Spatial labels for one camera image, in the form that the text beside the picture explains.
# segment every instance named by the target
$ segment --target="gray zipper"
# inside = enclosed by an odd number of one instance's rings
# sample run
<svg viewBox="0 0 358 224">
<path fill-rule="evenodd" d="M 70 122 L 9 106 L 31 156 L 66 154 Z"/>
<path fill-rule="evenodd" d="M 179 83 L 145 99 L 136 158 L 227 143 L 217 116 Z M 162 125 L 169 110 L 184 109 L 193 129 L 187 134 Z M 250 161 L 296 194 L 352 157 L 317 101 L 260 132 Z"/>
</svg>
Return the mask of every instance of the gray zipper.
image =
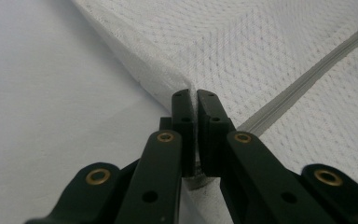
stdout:
<svg viewBox="0 0 358 224">
<path fill-rule="evenodd" d="M 292 83 L 286 90 L 264 105 L 238 130 L 253 133 L 256 136 L 263 134 L 276 120 L 278 120 L 296 101 L 309 90 L 330 68 L 358 47 L 358 31 L 350 38 L 338 45 L 329 54 Z"/>
</svg>

